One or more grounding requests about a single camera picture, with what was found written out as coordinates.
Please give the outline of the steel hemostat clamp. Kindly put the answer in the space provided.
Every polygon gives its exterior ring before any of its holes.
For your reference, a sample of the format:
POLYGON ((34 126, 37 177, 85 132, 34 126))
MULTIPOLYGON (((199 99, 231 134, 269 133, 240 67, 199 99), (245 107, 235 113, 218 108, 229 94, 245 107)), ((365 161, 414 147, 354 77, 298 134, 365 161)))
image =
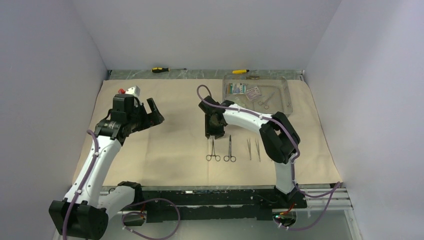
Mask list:
POLYGON ((216 146, 215 146, 215 137, 210 136, 208 138, 208 153, 205 156, 205 159, 210 162, 212 160, 216 162, 221 161, 221 156, 216 153, 216 146))

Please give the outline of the steel tweezers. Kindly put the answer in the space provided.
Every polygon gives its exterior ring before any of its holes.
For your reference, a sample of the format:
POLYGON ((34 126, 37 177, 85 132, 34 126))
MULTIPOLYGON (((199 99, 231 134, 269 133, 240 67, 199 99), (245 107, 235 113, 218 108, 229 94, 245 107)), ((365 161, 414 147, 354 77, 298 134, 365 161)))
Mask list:
POLYGON ((256 138, 255 139, 255 147, 256 147, 256 152, 257 152, 257 159, 259 162, 262 161, 261 159, 261 147, 260 147, 260 141, 256 138))
POLYGON ((248 138, 248 139, 246 140, 246 142, 247 142, 247 149, 248 149, 248 154, 249 154, 249 160, 251 161, 251 160, 252 160, 252 145, 251 145, 251 139, 250 139, 250 138, 248 138))

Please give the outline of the beige surgical wrap cloth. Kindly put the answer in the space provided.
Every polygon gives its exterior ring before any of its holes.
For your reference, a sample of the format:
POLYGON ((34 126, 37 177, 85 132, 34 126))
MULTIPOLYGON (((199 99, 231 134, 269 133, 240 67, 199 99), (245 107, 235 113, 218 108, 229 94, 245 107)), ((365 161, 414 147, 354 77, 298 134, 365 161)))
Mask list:
MULTIPOLYGON (((260 186, 274 185, 274 162, 260 146, 258 161, 255 139, 259 135, 244 128, 228 125, 225 136, 215 141, 219 162, 207 161, 208 140, 204 113, 199 108, 197 87, 206 85, 216 101, 222 100, 222 81, 218 79, 131 79, 106 80, 97 95, 89 127, 106 116, 119 89, 139 86, 140 100, 153 98, 164 122, 131 134, 114 158, 104 186, 131 181, 143 186, 260 186), (229 137, 236 162, 225 162, 229 137), (249 160, 247 139, 251 140, 249 160)), ((317 109, 307 84, 288 81, 293 111, 289 121, 298 133, 300 157, 295 161, 298 184, 332 184, 342 180, 331 156, 317 109)))

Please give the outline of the pink suture packet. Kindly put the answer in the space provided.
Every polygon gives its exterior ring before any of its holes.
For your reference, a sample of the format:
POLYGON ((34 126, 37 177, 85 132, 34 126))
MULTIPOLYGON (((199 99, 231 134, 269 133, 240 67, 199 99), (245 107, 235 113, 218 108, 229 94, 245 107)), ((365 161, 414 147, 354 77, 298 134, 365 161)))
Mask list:
POLYGON ((254 86, 245 91, 245 96, 249 101, 254 101, 260 98, 262 96, 262 93, 257 86, 254 86))

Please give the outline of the steel surgical scissors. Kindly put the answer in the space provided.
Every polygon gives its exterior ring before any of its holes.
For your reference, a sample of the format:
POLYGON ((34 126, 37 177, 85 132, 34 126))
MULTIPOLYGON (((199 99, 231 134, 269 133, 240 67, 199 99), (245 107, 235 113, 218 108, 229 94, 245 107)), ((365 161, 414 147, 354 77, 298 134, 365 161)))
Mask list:
POLYGON ((268 96, 264 97, 263 99, 259 100, 257 102, 257 104, 262 107, 265 110, 268 110, 270 108, 270 101, 273 99, 274 95, 275 95, 275 91, 273 91, 271 94, 269 94, 268 96))

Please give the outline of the wire mesh instrument tray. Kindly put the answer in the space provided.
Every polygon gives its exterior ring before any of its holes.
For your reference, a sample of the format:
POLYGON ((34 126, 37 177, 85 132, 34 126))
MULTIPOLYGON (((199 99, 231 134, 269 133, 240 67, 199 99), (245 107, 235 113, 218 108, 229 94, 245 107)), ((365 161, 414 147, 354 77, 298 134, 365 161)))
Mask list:
POLYGON ((261 76, 248 74, 227 74, 223 78, 223 99, 232 101, 239 106, 265 114, 282 112, 289 116, 293 112, 292 101, 289 91, 288 81, 282 76, 261 76), (246 79, 246 76, 260 76, 260 79, 246 79), (258 87, 262 96, 253 101, 249 101, 245 94, 227 94, 226 88, 229 83, 247 84, 247 89, 258 87), (275 92, 273 99, 269 102, 270 108, 264 109, 258 105, 258 101, 275 92))

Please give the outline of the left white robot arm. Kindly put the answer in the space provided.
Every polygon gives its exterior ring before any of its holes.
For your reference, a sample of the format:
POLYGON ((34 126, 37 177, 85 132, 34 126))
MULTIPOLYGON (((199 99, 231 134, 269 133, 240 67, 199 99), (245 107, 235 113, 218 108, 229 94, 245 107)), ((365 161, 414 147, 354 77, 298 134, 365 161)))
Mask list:
POLYGON ((62 200, 51 202, 48 213, 64 240, 69 237, 99 240, 110 219, 123 208, 139 209, 144 203, 141 184, 122 181, 106 196, 101 196, 111 164, 131 134, 161 124, 165 118, 153 98, 147 104, 136 94, 116 94, 112 108, 94 130, 87 130, 92 144, 75 182, 62 200))

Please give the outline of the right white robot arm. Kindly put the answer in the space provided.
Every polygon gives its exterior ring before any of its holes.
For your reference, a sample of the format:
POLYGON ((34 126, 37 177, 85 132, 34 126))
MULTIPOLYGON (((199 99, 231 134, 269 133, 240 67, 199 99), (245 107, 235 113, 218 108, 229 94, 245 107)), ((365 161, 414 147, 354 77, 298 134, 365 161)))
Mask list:
POLYGON ((234 125, 258 134, 261 137, 267 156, 274 161, 276 184, 276 203, 287 208, 295 201, 296 180, 293 160, 300 155, 300 137, 282 112, 275 114, 260 113, 225 100, 214 101, 211 96, 201 99, 199 108, 205 113, 205 136, 221 138, 224 128, 234 125))

